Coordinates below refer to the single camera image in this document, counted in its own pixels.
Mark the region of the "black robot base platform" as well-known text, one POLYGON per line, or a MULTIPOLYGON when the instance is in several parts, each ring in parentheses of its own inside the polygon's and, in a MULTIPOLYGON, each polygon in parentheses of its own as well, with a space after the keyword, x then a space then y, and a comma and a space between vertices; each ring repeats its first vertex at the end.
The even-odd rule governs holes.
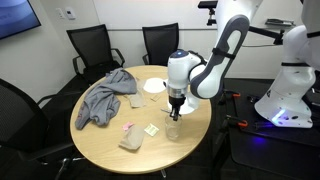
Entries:
POLYGON ((235 115, 240 120, 246 120, 248 125, 242 128, 243 132, 288 142, 320 147, 320 132, 318 127, 289 128, 277 127, 260 116, 254 109, 256 97, 242 93, 232 95, 235 115))

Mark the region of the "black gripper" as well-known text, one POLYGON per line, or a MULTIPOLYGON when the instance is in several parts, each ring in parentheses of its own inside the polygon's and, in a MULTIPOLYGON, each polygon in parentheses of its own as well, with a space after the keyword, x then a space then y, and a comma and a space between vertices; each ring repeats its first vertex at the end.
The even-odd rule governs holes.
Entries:
POLYGON ((169 113, 169 116, 171 119, 174 119, 174 121, 178 120, 180 107, 184 104, 184 102, 184 97, 169 97, 169 104, 171 105, 171 113, 169 113))

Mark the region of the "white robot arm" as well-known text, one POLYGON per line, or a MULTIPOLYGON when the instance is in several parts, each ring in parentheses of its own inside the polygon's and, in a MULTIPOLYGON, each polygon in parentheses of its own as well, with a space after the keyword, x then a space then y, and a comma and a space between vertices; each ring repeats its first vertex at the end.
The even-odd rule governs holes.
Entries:
MULTIPOLYGON (((170 117, 177 120, 185 101, 196 108, 200 99, 214 97, 249 31, 263 0, 218 0, 217 42, 210 58, 178 50, 168 59, 166 84, 170 117)), ((281 70, 265 95, 254 104, 256 112, 278 127, 310 128, 311 110, 302 97, 315 83, 320 69, 320 0, 301 0, 302 24, 283 39, 281 70)))

